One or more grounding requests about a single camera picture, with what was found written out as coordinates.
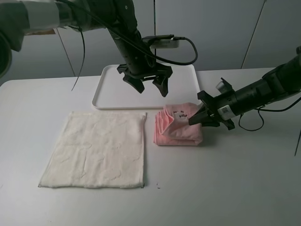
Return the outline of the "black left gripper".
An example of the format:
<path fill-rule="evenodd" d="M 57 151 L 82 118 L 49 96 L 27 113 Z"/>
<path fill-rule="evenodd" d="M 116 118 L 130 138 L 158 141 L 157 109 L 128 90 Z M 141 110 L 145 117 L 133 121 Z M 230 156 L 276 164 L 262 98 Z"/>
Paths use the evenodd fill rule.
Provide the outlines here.
<path fill-rule="evenodd" d="M 119 73 L 124 73 L 123 81 L 131 85 L 140 94 L 144 91 L 141 80 L 155 76 L 153 85 L 160 91 L 162 97 L 168 94 L 168 78 L 172 75 L 171 66 L 156 62 L 153 67 L 122 64 L 117 67 Z"/>

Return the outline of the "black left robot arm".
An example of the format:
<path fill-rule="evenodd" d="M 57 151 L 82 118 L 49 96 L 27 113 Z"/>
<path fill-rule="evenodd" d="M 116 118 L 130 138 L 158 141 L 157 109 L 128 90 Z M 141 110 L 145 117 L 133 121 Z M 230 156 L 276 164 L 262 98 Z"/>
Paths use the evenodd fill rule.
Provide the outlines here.
<path fill-rule="evenodd" d="M 20 51 L 25 35 L 70 27 L 80 33 L 105 28 L 125 60 L 117 70 L 139 93 L 151 80 L 168 94 L 172 68 L 156 61 L 150 47 L 157 36 L 142 37 L 130 0 L 3 0 L 0 3 L 0 73 L 5 75 L 12 52 Z"/>

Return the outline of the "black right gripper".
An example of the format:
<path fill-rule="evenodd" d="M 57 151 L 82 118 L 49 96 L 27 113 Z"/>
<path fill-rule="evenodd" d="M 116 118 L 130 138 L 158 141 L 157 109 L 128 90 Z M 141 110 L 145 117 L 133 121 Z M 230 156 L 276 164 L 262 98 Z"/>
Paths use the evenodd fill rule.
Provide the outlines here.
<path fill-rule="evenodd" d="M 224 94 L 232 94 L 234 89 L 231 91 L 221 93 L 222 98 L 224 98 Z M 213 97 L 209 95 L 205 91 L 201 91 L 198 93 L 198 99 L 201 100 L 202 106 L 201 108 L 189 118 L 189 125 L 202 124 L 202 127 L 219 127 L 220 124 L 224 124 L 228 130 L 234 129 L 235 125 L 231 118 L 235 117 L 231 116 L 230 119 L 223 119 L 218 109 L 223 106 L 218 106 L 218 96 Z"/>

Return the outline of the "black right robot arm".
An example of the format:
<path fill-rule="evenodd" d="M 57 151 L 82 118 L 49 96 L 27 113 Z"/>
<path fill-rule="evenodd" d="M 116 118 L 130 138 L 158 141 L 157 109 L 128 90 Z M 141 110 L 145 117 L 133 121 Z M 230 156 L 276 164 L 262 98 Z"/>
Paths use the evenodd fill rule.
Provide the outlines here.
<path fill-rule="evenodd" d="M 301 91 L 301 48 L 296 57 L 267 72 L 261 79 L 237 91 L 222 79 L 216 88 L 220 95 L 211 96 L 205 91 L 198 93 L 201 108 L 189 118 L 189 125 L 219 127 L 224 124 L 228 130 L 235 128 L 232 118 L 256 110 L 265 111 L 268 104 L 292 97 Z"/>

